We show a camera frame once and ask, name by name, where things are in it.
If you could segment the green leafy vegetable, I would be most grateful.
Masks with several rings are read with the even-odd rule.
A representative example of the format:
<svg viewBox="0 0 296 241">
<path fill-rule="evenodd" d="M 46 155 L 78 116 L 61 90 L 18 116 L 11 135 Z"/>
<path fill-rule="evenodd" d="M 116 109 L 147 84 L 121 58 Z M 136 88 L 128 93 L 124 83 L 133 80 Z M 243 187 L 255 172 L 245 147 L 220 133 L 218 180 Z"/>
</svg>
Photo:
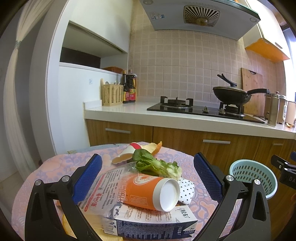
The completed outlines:
<svg viewBox="0 0 296 241">
<path fill-rule="evenodd" d="M 171 178 L 177 181 L 182 176 L 182 168 L 176 161 L 165 162 L 158 160 L 145 149 L 135 150 L 132 161 L 135 162 L 137 171 L 142 174 Z"/>
</svg>

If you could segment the beige utensil basket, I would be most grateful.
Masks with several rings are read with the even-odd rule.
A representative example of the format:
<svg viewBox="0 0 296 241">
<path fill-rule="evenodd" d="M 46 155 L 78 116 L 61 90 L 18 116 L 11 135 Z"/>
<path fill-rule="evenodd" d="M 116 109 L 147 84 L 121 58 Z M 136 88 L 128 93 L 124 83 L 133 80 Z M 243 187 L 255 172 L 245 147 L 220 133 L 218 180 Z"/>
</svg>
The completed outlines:
<svg viewBox="0 0 296 241">
<path fill-rule="evenodd" d="M 123 104 L 123 85 L 113 81 L 100 79 L 100 94 L 103 106 Z"/>
</svg>

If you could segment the orange paper cup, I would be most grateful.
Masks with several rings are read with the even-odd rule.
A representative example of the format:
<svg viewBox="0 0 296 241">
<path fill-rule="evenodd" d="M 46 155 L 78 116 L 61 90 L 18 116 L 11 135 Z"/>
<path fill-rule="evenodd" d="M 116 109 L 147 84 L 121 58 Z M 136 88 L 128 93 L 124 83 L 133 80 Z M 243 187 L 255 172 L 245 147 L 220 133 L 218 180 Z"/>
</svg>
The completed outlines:
<svg viewBox="0 0 296 241">
<path fill-rule="evenodd" d="M 124 204 L 163 212 L 171 211 L 180 197 L 175 179 L 146 174 L 130 175 L 125 192 Z"/>
</svg>

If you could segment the wooden base cabinets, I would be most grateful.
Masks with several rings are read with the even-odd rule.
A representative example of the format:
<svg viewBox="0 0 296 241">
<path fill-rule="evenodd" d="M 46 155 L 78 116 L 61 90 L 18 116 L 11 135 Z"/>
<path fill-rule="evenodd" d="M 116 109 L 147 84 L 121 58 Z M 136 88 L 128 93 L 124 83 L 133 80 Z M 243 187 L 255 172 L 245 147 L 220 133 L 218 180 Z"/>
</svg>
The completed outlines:
<svg viewBox="0 0 296 241">
<path fill-rule="evenodd" d="M 295 140 L 284 138 L 199 132 L 101 120 L 86 120 L 86 126 L 91 146 L 141 141 L 156 144 L 162 142 L 164 147 L 191 156 L 198 152 L 203 153 L 211 164 L 218 166 L 225 174 L 234 161 L 250 159 L 266 165 L 279 177 L 279 170 L 270 162 L 272 155 L 289 160 L 291 152 L 295 150 Z"/>
</svg>

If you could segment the range hood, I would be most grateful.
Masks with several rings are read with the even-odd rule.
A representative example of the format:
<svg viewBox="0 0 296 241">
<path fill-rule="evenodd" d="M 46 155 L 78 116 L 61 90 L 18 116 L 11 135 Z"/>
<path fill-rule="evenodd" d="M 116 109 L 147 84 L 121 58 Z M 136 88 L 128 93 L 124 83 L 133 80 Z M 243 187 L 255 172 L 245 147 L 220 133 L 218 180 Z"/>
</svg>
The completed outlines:
<svg viewBox="0 0 296 241">
<path fill-rule="evenodd" d="M 259 21 L 235 1 L 140 1 L 155 30 L 197 31 L 239 40 Z"/>
</svg>

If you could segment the red white paper cup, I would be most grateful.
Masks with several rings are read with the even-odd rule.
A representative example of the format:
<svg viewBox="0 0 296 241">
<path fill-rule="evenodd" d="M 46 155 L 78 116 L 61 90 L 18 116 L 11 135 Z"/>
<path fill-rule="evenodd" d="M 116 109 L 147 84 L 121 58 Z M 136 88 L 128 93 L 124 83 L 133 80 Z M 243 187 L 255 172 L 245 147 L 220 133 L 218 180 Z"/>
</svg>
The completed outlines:
<svg viewBox="0 0 296 241">
<path fill-rule="evenodd" d="M 141 145 L 138 143 L 129 144 L 117 157 L 112 160 L 112 164 L 119 164 L 121 162 L 128 161 L 132 158 L 135 150 L 141 149 Z"/>
</svg>

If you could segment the clear printed plastic bag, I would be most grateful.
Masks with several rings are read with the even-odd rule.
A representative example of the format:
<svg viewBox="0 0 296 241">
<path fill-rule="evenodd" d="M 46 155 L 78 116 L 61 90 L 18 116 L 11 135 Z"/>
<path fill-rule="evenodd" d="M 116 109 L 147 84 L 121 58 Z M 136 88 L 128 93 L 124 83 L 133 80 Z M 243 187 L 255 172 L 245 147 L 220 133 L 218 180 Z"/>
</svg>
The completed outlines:
<svg viewBox="0 0 296 241">
<path fill-rule="evenodd" d="M 127 181 L 137 174 L 134 162 L 99 173 L 85 199 L 78 205 L 81 212 L 114 218 L 125 200 Z"/>
</svg>

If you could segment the steel thermos bottle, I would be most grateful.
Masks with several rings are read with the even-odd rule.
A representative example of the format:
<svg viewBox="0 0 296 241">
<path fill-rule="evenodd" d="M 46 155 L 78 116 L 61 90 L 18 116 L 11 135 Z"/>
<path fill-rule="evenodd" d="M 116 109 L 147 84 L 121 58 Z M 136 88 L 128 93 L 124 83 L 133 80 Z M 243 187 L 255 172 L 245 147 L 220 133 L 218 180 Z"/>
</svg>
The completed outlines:
<svg viewBox="0 0 296 241">
<path fill-rule="evenodd" d="M 271 94 L 270 96 L 270 107 L 269 107 L 269 116 L 267 124 L 272 127 L 276 127 L 276 122 L 278 119 L 278 109 L 280 105 L 280 93 Z"/>
</svg>

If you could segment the dark soy sauce bottle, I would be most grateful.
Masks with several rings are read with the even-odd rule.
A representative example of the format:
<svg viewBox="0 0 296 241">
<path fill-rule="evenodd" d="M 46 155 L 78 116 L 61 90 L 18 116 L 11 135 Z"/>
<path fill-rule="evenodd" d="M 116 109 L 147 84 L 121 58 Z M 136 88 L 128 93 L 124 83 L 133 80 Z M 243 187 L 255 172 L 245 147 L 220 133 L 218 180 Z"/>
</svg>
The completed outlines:
<svg viewBox="0 0 296 241">
<path fill-rule="evenodd" d="M 129 103 L 130 101 L 130 89 L 128 88 L 128 84 L 126 82 L 126 71 L 122 72 L 122 84 L 123 85 L 123 103 Z"/>
</svg>

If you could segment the white curtain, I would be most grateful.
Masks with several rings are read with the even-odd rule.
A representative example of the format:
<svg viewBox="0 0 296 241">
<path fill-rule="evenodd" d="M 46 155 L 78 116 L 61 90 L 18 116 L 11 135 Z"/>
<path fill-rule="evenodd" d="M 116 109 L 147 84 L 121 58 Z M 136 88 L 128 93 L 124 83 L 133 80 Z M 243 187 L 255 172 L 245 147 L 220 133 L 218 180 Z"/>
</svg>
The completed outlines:
<svg viewBox="0 0 296 241">
<path fill-rule="evenodd" d="M 18 52 L 21 42 L 49 10 L 52 3 L 51 0 L 33 0 L 25 4 L 16 28 L 15 46 L 4 81 L 3 107 L 6 137 L 15 166 L 24 180 L 34 171 L 35 165 L 23 133 L 16 101 L 15 75 Z"/>
</svg>

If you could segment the blue white milk carton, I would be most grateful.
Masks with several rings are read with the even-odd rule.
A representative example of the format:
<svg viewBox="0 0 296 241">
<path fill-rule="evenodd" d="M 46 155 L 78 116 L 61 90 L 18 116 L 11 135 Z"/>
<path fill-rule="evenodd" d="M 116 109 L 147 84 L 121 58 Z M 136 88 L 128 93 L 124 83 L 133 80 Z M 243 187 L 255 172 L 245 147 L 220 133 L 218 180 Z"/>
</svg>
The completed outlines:
<svg viewBox="0 0 296 241">
<path fill-rule="evenodd" d="M 198 222 L 187 205 L 169 212 L 116 205 L 102 218 L 105 233 L 137 240 L 173 240 L 192 237 Z"/>
</svg>

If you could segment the black wok with lid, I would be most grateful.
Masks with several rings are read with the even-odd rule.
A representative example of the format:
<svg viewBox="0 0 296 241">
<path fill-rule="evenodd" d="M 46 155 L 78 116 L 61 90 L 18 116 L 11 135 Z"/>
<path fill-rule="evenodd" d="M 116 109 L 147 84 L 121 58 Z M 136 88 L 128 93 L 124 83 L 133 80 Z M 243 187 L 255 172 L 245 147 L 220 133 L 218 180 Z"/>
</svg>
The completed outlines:
<svg viewBox="0 0 296 241">
<path fill-rule="evenodd" d="M 217 76 L 229 84 L 229 86 L 213 87 L 215 96 L 225 105 L 243 106 L 250 101 L 254 94 L 270 94 L 270 90 L 267 88 L 257 88 L 248 91 L 239 89 L 236 87 L 237 84 L 235 82 L 230 81 L 223 74 L 218 74 Z"/>
</svg>

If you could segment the teal plastic waste basket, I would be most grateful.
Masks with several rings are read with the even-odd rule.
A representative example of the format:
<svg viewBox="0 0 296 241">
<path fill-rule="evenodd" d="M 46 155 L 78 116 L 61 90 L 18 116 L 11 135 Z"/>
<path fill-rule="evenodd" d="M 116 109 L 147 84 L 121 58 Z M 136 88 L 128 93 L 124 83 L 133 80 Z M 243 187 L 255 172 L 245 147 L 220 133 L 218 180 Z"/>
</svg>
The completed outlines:
<svg viewBox="0 0 296 241">
<path fill-rule="evenodd" d="M 258 179 L 263 186 L 267 200 L 274 197 L 278 190 L 278 181 L 275 174 L 264 164 L 241 159 L 233 162 L 229 168 L 229 174 L 236 180 L 251 183 Z"/>
</svg>

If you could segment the polka dot paper wrapper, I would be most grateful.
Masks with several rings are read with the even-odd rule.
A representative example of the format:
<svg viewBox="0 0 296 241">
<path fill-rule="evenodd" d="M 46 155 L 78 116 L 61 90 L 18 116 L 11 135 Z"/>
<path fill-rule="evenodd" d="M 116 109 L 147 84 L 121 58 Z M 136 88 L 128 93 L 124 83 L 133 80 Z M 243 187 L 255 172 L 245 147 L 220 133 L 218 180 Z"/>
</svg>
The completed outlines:
<svg viewBox="0 0 296 241">
<path fill-rule="evenodd" d="M 195 184 L 185 178 L 180 178 L 178 180 L 178 185 L 180 187 L 179 202 L 184 205 L 189 205 L 194 197 Z"/>
</svg>

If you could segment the large sauce bottle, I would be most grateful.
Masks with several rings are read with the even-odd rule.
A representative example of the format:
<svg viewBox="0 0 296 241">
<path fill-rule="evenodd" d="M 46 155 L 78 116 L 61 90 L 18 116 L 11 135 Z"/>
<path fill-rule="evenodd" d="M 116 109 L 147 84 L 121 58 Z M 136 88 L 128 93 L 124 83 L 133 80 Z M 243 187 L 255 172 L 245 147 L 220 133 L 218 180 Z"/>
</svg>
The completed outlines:
<svg viewBox="0 0 296 241">
<path fill-rule="evenodd" d="M 135 102 L 137 97 L 137 88 L 136 88 L 137 75 L 134 74 L 133 71 L 130 69 L 128 70 L 126 80 L 129 88 L 129 101 Z"/>
</svg>

